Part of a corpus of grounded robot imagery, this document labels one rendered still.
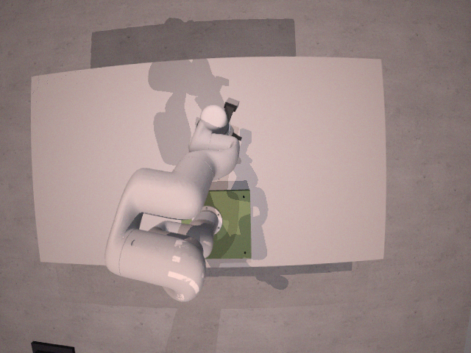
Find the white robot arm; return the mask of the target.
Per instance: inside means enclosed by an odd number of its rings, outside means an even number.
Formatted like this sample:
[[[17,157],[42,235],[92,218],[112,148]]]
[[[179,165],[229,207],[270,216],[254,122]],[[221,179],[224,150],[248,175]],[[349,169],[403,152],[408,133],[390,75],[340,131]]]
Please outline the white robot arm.
[[[139,168],[130,177],[105,248],[109,271],[166,286],[167,294],[179,302],[199,294],[205,282],[205,258],[222,227],[221,213],[204,203],[212,181],[227,176],[237,164],[240,143],[225,134],[238,105],[238,100],[228,98],[225,109],[215,104],[203,109],[189,153],[172,172]],[[144,213],[192,222],[162,221],[145,231],[139,229]]]

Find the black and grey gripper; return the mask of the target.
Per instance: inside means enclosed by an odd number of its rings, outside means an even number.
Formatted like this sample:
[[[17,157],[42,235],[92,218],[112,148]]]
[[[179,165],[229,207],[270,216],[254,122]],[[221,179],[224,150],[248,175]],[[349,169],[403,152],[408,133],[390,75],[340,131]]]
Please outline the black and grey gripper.
[[[238,140],[241,140],[240,136],[234,134],[234,129],[232,128],[232,126],[230,124],[229,124],[229,129],[228,129],[226,135],[230,135],[230,136],[236,137]]]

